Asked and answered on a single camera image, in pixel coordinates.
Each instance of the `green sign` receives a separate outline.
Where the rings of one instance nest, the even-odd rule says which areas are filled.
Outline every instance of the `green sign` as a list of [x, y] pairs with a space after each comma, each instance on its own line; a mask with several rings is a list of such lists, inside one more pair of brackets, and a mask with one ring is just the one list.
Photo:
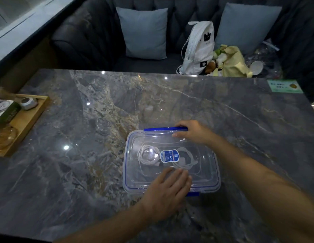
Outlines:
[[303, 93], [296, 80], [268, 79], [267, 82], [272, 92]]

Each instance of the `blue label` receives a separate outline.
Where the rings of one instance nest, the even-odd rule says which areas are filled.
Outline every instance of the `blue label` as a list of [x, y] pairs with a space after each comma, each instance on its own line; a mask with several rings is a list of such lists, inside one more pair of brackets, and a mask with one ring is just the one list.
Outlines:
[[179, 154], [178, 151], [176, 149], [174, 150], [169, 150], [169, 151], [162, 151], [160, 153], [160, 160], [163, 163], [167, 163], [167, 162], [178, 162], [179, 160]]

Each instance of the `white backpack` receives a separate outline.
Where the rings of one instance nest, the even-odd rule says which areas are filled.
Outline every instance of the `white backpack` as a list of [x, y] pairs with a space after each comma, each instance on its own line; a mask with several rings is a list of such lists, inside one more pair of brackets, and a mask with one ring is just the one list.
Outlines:
[[186, 40], [187, 44], [185, 58], [181, 51], [183, 65], [180, 65], [176, 73], [186, 75], [199, 75], [207, 64], [212, 60], [214, 49], [214, 28], [211, 21], [193, 21], [191, 34]]

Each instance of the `cushion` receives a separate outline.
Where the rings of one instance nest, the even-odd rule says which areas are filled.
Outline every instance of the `cushion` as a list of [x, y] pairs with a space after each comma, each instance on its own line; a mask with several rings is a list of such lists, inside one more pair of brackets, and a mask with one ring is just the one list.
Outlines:
[[180, 54], [167, 54], [164, 60], [142, 60], [129, 58], [125, 54], [121, 55], [114, 65], [114, 72], [129, 73], [161, 73], [176, 74], [176, 69], [183, 64]]
[[215, 50], [221, 44], [237, 46], [242, 54], [253, 53], [264, 41], [282, 7], [227, 3], [221, 17]]
[[166, 58], [167, 10], [116, 8], [126, 43], [126, 56], [151, 60]]

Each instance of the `yellow bag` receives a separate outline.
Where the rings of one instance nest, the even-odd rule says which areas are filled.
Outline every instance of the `yellow bag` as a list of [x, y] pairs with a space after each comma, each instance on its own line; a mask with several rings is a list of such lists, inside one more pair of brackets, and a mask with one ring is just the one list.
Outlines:
[[223, 77], [252, 77], [253, 72], [245, 64], [240, 50], [236, 46], [221, 45], [220, 50], [228, 56], [228, 59], [219, 65], [213, 72], [213, 76], [219, 76], [222, 69]]

